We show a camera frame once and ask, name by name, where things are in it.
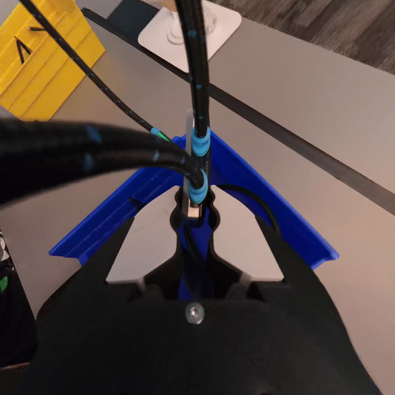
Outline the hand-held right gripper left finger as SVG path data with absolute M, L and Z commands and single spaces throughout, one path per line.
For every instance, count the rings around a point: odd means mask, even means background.
M 178 299 L 184 268 L 180 198 L 173 186 L 134 217 L 106 277 L 109 285 L 132 284 L 144 292 L 158 286 L 165 299 Z

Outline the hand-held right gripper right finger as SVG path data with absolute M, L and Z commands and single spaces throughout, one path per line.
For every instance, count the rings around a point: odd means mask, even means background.
M 230 287 L 253 282 L 281 283 L 284 274 L 254 213 L 224 190 L 210 190 L 207 272 L 215 298 Z

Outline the blue plastic bin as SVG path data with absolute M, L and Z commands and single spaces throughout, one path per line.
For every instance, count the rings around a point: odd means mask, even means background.
M 256 216 L 269 246 L 286 269 L 283 289 L 293 289 L 299 298 L 312 304 L 331 301 L 313 269 L 336 260 L 339 254 L 332 246 L 264 180 L 244 159 L 217 135 L 211 132 L 210 183 L 234 185 L 254 193 L 273 212 L 281 236 L 274 235 L 273 224 L 258 199 L 247 192 L 225 190 L 246 205 Z M 181 185 L 181 175 L 160 168 L 137 170 L 103 203 L 93 210 L 50 251 L 50 256 L 76 258 L 84 265 L 91 256 L 119 229 L 160 193 Z

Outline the black square hdmi adapter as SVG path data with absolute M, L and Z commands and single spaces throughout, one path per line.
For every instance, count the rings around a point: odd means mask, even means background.
M 186 113 L 186 152 L 191 155 L 191 137 L 194 127 L 194 114 L 193 109 L 188 109 Z M 197 205 L 190 200 L 188 190 L 188 179 L 184 177 L 182 193 L 182 206 L 181 213 L 187 221 L 198 221 L 201 216 L 201 205 Z

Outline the person's dark printed clothing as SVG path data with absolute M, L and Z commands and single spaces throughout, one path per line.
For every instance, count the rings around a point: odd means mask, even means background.
M 36 321 L 0 233 L 0 367 L 32 360 L 37 351 Z

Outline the yellow plastic bin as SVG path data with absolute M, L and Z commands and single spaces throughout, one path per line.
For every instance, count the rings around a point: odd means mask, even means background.
M 33 1 L 57 32 L 90 67 L 105 48 L 75 1 Z M 24 121 L 47 121 L 85 77 L 22 5 L 0 29 L 0 104 Z

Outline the white tablet stand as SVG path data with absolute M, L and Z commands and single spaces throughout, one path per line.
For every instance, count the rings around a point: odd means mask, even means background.
M 182 29 L 174 0 L 155 1 L 161 9 L 138 36 L 138 43 L 179 70 L 189 73 Z M 210 1 L 201 1 L 207 57 L 225 44 L 241 25 L 240 13 Z

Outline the dark flat table pad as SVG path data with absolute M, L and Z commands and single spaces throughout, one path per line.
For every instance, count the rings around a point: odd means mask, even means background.
M 145 1 L 123 0 L 107 20 L 126 34 L 138 36 L 159 11 L 159 7 Z

